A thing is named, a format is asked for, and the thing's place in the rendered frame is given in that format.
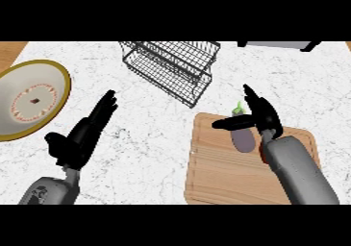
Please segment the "wooden cutting board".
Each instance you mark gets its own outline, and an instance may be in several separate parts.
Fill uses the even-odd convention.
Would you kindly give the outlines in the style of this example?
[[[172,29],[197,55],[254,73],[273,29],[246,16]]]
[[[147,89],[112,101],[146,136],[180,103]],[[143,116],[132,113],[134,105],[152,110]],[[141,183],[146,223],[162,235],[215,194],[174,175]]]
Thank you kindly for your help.
[[[193,141],[186,182],[189,204],[289,205],[277,177],[263,162],[260,147],[240,153],[230,132],[212,128],[224,117],[200,112],[193,121]]]

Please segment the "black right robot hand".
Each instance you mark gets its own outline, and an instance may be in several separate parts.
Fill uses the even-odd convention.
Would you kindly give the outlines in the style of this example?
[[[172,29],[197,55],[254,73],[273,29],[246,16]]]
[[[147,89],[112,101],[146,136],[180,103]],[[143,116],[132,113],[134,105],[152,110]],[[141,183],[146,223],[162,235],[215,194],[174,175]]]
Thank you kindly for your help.
[[[276,109],[248,85],[243,85],[243,89],[246,94],[245,100],[252,113],[217,120],[212,123],[212,128],[236,131],[255,127],[260,133],[271,130],[271,137],[276,139],[283,135],[283,126]]]

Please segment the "grey appliance with black legs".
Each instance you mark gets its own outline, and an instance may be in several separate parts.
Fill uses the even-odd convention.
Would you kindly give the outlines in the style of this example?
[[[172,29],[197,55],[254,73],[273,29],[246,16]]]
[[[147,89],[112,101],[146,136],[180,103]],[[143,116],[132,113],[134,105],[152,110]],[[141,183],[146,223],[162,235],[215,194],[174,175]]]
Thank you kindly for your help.
[[[310,52],[320,44],[320,41],[239,41],[237,46],[264,46],[300,49],[301,52]]]

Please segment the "white bowl with gold rim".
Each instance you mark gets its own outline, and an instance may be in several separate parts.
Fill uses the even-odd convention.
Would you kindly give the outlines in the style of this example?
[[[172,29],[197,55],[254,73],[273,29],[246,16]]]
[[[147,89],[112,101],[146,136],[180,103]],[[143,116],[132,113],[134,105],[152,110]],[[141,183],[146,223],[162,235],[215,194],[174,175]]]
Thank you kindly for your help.
[[[26,61],[0,73],[0,141],[32,135],[49,124],[70,90],[70,73],[55,61]]]

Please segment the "purple eggplant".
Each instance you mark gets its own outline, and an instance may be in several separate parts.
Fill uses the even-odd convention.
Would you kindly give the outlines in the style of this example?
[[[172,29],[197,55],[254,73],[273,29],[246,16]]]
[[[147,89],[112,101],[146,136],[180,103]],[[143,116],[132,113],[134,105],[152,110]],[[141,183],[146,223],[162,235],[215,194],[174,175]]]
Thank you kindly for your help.
[[[245,109],[242,108],[240,101],[237,102],[237,106],[231,111],[231,116],[239,116],[245,114]],[[249,129],[230,131],[231,143],[236,150],[240,153],[249,153],[255,150],[257,141]]]

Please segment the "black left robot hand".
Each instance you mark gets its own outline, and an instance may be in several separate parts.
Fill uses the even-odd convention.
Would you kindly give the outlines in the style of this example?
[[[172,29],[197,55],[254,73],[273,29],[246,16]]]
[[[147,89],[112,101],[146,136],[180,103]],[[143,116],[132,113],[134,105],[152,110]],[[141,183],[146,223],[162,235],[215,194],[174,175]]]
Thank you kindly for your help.
[[[69,136],[60,133],[46,134],[45,140],[49,144],[49,154],[57,158],[57,165],[75,170],[83,168],[118,107],[116,91],[109,90],[89,116],[79,121]]]

